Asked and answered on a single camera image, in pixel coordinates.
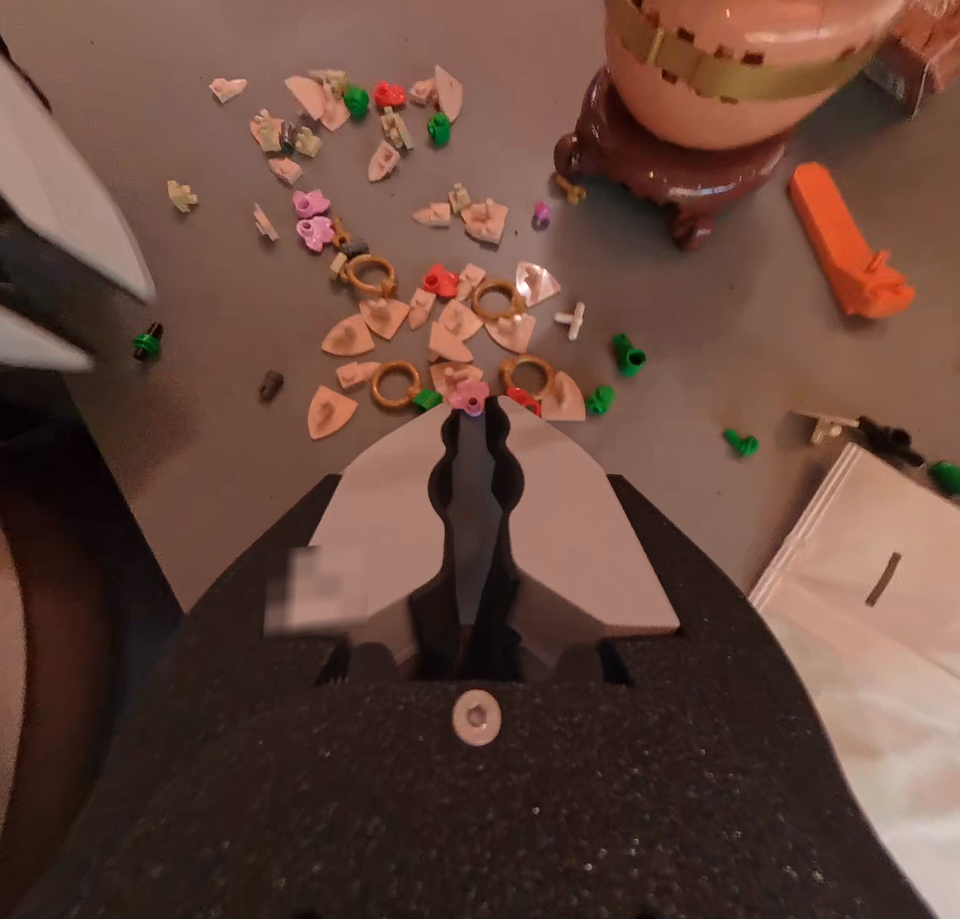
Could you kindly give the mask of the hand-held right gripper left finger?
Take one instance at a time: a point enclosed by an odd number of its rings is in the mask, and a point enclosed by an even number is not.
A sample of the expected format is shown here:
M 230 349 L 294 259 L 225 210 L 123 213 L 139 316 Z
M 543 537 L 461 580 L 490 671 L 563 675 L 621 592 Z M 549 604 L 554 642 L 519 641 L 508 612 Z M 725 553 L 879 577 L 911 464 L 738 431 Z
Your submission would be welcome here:
M 309 542 L 327 623 L 395 659 L 416 655 L 409 599 L 442 570 L 446 529 L 429 480 L 446 452 L 450 411 L 428 411 L 346 467 Z

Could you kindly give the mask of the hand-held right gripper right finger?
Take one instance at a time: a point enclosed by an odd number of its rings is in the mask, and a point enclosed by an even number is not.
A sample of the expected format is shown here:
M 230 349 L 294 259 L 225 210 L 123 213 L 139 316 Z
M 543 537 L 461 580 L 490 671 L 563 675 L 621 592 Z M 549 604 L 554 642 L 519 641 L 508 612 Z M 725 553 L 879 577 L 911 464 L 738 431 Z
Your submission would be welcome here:
M 478 640 L 553 666 L 575 646 L 665 637 L 678 614 L 604 469 L 510 397 L 486 402 L 501 516 Z

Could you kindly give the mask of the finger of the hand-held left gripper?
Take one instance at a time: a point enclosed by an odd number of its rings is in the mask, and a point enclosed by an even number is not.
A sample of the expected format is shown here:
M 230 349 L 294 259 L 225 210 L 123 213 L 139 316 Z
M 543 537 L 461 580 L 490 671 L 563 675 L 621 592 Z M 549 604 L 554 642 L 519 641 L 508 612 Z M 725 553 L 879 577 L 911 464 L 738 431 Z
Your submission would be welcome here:
M 142 303 L 156 287 L 127 218 L 15 67 L 1 62 L 1 193 L 43 240 Z
M 66 338 L 1 306 L 1 366 L 15 369 L 87 373 L 91 354 Z

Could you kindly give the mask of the grey desk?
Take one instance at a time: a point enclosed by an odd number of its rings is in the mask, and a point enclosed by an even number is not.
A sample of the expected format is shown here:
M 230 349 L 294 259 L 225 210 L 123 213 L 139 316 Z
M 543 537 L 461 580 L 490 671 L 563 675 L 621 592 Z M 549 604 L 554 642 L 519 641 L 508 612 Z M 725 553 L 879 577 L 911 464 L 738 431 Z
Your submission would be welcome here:
M 376 114 L 322 132 L 302 167 L 345 227 L 397 269 L 402 301 L 430 265 L 514 280 L 549 270 L 531 347 L 612 409 L 567 428 L 734 582 L 752 587 L 829 467 L 792 409 L 865 414 L 958 462 L 958 98 L 913 119 L 856 80 L 804 121 L 762 189 L 685 253 L 658 209 L 605 181 L 582 204 L 551 195 L 553 148 L 603 61 L 603 0 L 2 0 L 2 35 L 134 231 L 156 296 L 140 306 L 82 280 L 65 324 L 96 350 L 74 402 L 184 609 L 324 475 L 410 420 L 367 393 L 333 438 L 308 438 L 322 352 L 354 296 L 331 254 L 298 241 L 291 189 L 249 130 L 294 118 L 287 77 L 347 71 L 372 91 L 439 64 L 464 87 L 450 144 L 415 145 L 369 183 Z M 788 196 L 800 164 L 830 172 L 874 250 L 916 291 L 885 320 L 846 316 Z M 181 214 L 166 184 L 198 205 Z M 585 303 L 577 341 L 554 321 Z M 158 360 L 133 339 L 164 327 Z M 612 337 L 646 366 L 618 372 Z M 258 399 L 268 370 L 284 376 Z M 739 458 L 723 431 L 751 433 Z

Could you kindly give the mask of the pile of small brick pieces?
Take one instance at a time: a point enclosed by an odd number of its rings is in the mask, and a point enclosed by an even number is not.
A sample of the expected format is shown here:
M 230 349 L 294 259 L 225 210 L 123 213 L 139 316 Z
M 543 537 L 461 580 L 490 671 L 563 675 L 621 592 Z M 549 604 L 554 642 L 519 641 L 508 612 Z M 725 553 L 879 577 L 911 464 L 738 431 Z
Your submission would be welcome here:
M 584 403 L 570 376 L 555 372 L 529 351 L 535 327 L 532 309 L 560 290 L 549 271 L 522 260 L 509 281 L 490 276 L 474 263 L 461 270 L 437 263 L 423 274 L 410 300 L 402 301 L 396 265 L 372 253 L 368 243 L 345 226 L 321 189 L 296 189 L 304 177 L 298 159 L 315 159 L 322 146 L 313 126 L 336 132 L 349 121 L 365 120 L 371 105 L 382 133 L 367 165 L 370 184 L 386 181 L 415 147 L 403 113 L 408 105 L 430 110 L 430 145 L 450 143 L 453 123 L 462 113 L 464 87 L 442 66 L 407 90 L 381 82 L 372 98 L 349 79 L 336 69 L 290 76 L 284 84 L 300 115 L 311 123 L 283 120 L 268 109 L 260 109 L 248 123 L 270 173 L 291 189 L 299 244 L 313 257 L 330 250 L 331 281 L 344 284 L 355 300 L 354 311 L 332 325 L 320 344 L 326 355 L 347 362 L 335 371 L 339 388 L 320 385 L 310 400 L 310 439 L 327 439 L 354 418 L 358 403 L 351 394 L 362 386 L 385 411 L 427 412 L 447 404 L 448 392 L 458 381 L 483 381 L 469 348 L 481 330 L 509 353 L 499 371 L 509 397 L 536 416 L 584 420 Z

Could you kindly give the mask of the black brick piece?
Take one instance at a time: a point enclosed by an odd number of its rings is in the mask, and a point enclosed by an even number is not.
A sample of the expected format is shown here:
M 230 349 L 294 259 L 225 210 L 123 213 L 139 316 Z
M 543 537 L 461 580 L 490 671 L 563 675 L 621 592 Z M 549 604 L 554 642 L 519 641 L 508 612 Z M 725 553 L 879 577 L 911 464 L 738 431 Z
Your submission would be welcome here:
M 907 430 L 881 424 L 867 416 L 858 418 L 856 429 L 866 448 L 874 455 L 913 469 L 923 469 L 927 465 L 927 459 L 914 447 Z

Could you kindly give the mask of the white paper bag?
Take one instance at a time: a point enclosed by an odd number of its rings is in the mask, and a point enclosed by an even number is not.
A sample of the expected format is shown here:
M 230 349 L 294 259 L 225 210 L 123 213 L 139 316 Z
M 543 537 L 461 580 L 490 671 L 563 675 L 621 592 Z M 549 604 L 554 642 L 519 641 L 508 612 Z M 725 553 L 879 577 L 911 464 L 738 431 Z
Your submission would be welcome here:
M 753 586 L 870 826 L 959 915 L 959 512 L 848 444 Z

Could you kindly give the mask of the person's lap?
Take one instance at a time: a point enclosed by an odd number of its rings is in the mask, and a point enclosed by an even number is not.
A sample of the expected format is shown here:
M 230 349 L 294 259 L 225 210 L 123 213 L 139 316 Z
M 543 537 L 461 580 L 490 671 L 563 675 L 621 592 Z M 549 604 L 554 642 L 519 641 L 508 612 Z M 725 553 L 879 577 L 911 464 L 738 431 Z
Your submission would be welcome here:
M 13 917 L 184 614 L 46 373 L 2 374 L 2 545 L 2 917 Z

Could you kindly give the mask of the orange brick separator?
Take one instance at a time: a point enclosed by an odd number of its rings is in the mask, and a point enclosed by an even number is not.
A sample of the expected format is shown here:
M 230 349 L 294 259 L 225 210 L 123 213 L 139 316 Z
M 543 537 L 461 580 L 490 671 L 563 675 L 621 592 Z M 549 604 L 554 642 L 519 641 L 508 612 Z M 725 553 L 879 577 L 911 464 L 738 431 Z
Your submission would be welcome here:
M 909 309 L 915 288 L 889 264 L 887 250 L 866 241 L 829 169 L 799 164 L 788 196 L 842 313 L 877 321 Z

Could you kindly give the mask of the brick-built potted plant model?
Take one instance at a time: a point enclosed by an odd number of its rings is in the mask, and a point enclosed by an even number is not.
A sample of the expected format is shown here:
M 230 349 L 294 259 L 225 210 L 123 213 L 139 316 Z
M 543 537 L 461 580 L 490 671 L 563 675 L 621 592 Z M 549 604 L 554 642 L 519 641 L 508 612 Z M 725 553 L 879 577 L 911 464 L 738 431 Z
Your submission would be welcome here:
M 605 0 L 605 62 L 556 172 L 652 203 L 694 250 L 869 65 L 909 1 Z

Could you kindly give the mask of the tan bracket brick piece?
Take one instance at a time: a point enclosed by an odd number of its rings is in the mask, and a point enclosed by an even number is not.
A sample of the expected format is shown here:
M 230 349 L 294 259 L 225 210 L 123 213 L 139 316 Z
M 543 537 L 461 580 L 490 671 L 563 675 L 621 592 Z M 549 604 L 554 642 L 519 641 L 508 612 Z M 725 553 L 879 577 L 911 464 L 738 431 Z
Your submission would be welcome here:
M 859 417 L 849 418 L 803 409 L 792 409 L 791 414 L 799 419 L 808 421 L 808 443 L 811 446 L 822 445 L 826 441 L 839 438 L 844 431 L 858 431 L 860 428 Z

